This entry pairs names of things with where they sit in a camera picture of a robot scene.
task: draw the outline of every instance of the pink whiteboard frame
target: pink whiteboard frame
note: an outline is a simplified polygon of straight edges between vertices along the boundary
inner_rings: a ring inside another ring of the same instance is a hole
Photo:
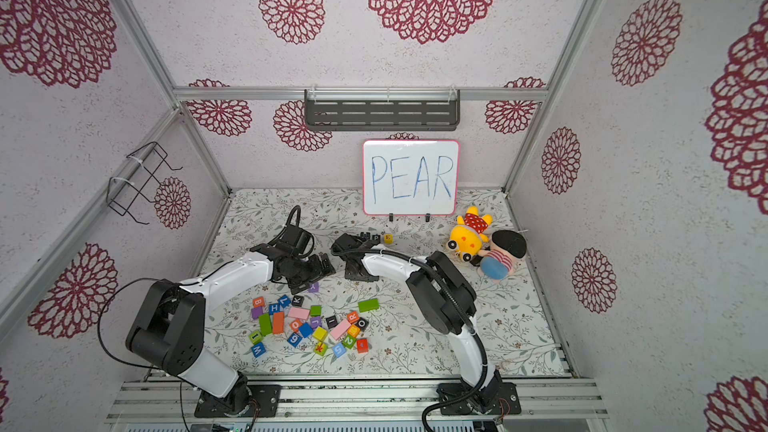
[[[392,140],[393,142],[455,142],[456,147],[458,148],[458,155],[456,157],[456,188],[453,191],[453,210],[449,214],[431,214],[430,216],[435,217],[447,217],[447,216],[453,216],[454,213],[456,213],[456,192],[458,192],[458,167],[462,160],[462,144],[458,143],[458,140],[455,139],[368,139],[365,142],[362,143],[362,146],[366,146],[366,142],[372,142],[372,141],[379,141],[379,140]],[[366,155],[364,153],[360,154],[362,158],[360,159],[360,166],[362,166],[362,213],[364,213],[367,216],[372,217],[387,217],[388,214],[369,214],[366,212]],[[426,216],[426,214],[397,214],[398,217],[422,217]]]

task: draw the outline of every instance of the pink block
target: pink block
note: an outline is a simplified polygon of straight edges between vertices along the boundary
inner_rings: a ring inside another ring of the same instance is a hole
[[[292,307],[288,309],[288,317],[298,318],[306,321],[310,318],[310,310],[308,308]]]
[[[339,337],[346,334],[346,332],[350,330],[351,326],[352,324],[350,323],[350,321],[344,319],[343,321],[339,322],[337,326],[333,328],[333,330],[331,331],[331,337],[333,337],[334,341],[338,341]]]

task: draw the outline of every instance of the plush toy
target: plush toy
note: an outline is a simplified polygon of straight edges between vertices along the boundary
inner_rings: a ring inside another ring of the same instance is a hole
[[[497,230],[491,234],[490,250],[478,252],[482,257],[480,269],[494,280],[502,280],[525,256],[528,246],[525,238],[511,230]]]
[[[456,218],[458,225],[451,230],[451,235],[448,237],[448,248],[456,251],[464,262],[471,261],[482,248],[482,244],[488,241],[488,236],[483,233],[493,222],[493,217],[489,215],[480,217],[479,214],[477,207],[468,208],[463,217]]]

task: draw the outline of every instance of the floral tablecloth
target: floral tablecloth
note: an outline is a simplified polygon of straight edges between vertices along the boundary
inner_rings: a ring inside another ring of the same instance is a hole
[[[268,242],[283,227],[289,211],[301,206],[301,226],[312,232],[316,252],[330,252],[334,240],[344,232],[391,233],[395,242],[388,247],[410,255],[446,253],[447,235],[456,216],[386,217],[366,216],[362,194],[357,189],[241,189],[236,192],[224,224],[206,260],[204,273],[236,258],[262,242]],[[481,214],[491,214],[497,228],[512,228],[504,195],[499,191],[459,190],[456,215],[476,205]],[[244,291],[219,307],[206,319],[205,344],[225,362],[247,374],[334,374],[391,376],[395,374],[458,374],[458,362],[448,340],[421,316],[405,284],[382,278],[378,282],[351,282],[344,279],[344,264],[331,257],[336,274],[320,281],[317,293],[304,292],[304,307],[321,305],[323,317],[357,310],[357,303],[378,298],[380,309],[361,314],[370,325],[360,337],[367,338],[370,352],[355,349],[337,358],[330,347],[324,357],[313,353],[313,339],[304,339],[298,348],[286,341],[288,334],[264,339],[266,354],[254,358],[248,334],[258,329],[251,318],[252,301],[264,297],[275,303],[290,291],[284,284],[264,284]],[[476,318],[488,356],[503,375],[563,376],[562,363],[542,312],[528,270],[517,272],[495,284],[475,267],[458,266],[477,293]]]

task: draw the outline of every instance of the yellow plush toy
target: yellow plush toy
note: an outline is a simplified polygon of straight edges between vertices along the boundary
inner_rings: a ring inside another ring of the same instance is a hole
[[[468,208],[463,217],[456,218],[458,225],[451,230],[448,238],[448,248],[456,251],[464,262],[471,261],[482,244],[488,241],[488,236],[483,233],[493,222],[493,217],[488,214],[480,217],[479,214],[477,207]]]

